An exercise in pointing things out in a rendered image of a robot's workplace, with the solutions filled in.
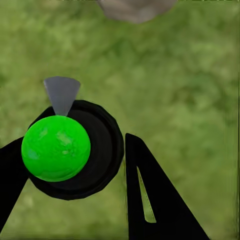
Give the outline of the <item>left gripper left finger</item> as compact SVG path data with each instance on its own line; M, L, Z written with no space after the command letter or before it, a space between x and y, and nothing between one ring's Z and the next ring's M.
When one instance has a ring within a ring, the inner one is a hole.
M28 180L21 151L23 139L0 149L0 233Z

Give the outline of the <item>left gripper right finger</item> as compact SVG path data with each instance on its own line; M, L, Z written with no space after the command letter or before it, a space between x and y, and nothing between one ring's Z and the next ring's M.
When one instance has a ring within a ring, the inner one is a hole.
M210 240L146 143L125 135L129 240ZM145 220L137 167L156 219Z

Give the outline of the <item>pesticide atomizer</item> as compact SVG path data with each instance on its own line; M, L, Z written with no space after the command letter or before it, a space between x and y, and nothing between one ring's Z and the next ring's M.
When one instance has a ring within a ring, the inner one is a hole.
M102 106L75 100L79 80L44 80L52 103L23 137L27 176L39 190L61 200L84 199L102 191L117 175L125 142L116 119Z

